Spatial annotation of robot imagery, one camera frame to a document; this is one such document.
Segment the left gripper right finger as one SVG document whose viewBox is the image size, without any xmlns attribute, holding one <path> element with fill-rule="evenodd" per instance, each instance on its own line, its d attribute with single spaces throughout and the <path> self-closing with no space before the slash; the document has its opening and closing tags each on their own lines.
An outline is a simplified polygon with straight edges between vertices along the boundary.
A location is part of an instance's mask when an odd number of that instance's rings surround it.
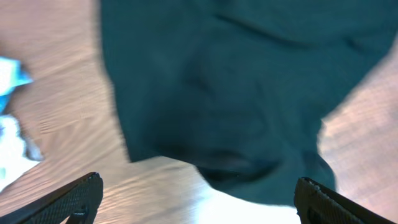
<svg viewBox="0 0 398 224">
<path fill-rule="evenodd" d="M 308 177 L 297 181 L 294 205 L 302 224 L 395 224 Z"/>
</svg>

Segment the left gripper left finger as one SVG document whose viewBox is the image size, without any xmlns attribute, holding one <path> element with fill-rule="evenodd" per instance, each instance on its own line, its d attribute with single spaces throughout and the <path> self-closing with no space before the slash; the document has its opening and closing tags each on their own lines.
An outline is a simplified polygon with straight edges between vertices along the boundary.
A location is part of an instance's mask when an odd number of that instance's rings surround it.
<svg viewBox="0 0 398 224">
<path fill-rule="evenodd" d="M 93 224 L 103 199 L 103 180 L 90 172 L 1 217 L 1 224 Z"/>
</svg>

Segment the black t-shirt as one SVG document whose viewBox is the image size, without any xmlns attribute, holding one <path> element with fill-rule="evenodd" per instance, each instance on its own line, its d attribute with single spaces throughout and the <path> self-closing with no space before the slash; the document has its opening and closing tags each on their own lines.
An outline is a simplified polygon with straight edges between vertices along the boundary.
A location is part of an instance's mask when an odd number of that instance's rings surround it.
<svg viewBox="0 0 398 224">
<path fill-rule="evenodd" d="M 301 177 L 335 188 L 322 120 L 397 35 L 396 0 L 101 0 L 99 18 L 130 160 L 266 205 Z"/>
</svg>

